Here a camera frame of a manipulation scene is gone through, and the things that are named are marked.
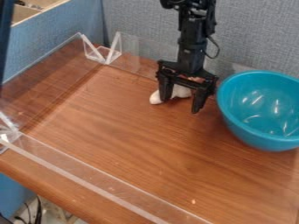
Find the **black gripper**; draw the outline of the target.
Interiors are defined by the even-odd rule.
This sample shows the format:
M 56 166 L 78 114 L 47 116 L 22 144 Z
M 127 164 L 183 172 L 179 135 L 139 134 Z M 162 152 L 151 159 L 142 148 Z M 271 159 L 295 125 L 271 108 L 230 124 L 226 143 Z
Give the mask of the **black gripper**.
M 158 61 L 157 78 L 159 80 L 161 100 L 167 102 L 174 93 L 174 85 L 183 86 L 194 90 L 191 112 L 197 114 L 205 107 L 206 101 L 215 94 L 219 77 L 201 68 L 195 73 L 181 71 L 177 63 L 171 61 Z

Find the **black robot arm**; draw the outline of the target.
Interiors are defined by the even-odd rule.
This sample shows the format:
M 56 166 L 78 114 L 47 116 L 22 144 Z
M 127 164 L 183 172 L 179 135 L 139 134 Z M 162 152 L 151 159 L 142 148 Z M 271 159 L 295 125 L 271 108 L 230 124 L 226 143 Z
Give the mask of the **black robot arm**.
M 206 101 L 215 94 L 219 77 L 205 70 L 209 41 L 219 47 L 211 35 L 215 33 L 217 0 L 161 0 L 162 6 L 179 11 L 179 52 L 175 62 L 159 60 L 157 78 L 161 100 L 167 102 L 174 93 L 174 85 L 194 90 L 191 112 L 198 113 Z

